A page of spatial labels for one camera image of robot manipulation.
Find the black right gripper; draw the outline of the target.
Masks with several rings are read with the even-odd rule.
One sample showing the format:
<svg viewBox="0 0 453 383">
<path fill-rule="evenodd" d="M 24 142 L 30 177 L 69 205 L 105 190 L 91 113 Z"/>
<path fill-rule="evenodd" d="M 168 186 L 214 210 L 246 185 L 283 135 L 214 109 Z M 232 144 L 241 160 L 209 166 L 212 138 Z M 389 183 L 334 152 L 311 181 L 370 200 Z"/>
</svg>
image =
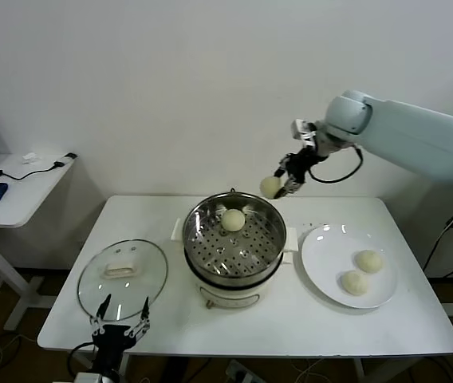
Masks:
<svg viewBox="0 0 453 383">
<path fill-rule="evenodd" d="M 279 161 L 274 176 L 280 178 L 287 173 L 289 177 L 276 192 L 275 199 L 297 192 L 305 182 L 305 174 L 310 171 L 311 167 L 327 158 L 327 156 L 320 156 L 311 146 L 303 147 L 298 153 L 287 153 Z"/>
</svg>

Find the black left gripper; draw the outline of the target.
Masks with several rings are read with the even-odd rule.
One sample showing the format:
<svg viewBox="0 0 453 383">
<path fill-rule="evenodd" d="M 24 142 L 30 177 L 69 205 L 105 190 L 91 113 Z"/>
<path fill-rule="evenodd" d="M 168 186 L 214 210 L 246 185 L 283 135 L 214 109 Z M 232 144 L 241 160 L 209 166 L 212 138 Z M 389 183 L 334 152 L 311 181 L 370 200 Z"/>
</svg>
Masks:
<svg viewBox="0 0 453 383">
<path fill-rule="evenodd" d="M 104 316 L 111 302 L 111 294 L 99 305 L 94 316 L 89 318 L 93 328 L 93 345 L 97 354 L 92 364 L 92 372 L 98 374 L 114 374 L 120 370 L 124 351 L 131 349 L 136 340 L 140 340 L 150 329 L 149 297 L 146 297 L 140 320 L 135 326 L 104 325 Z"/>
</svg>

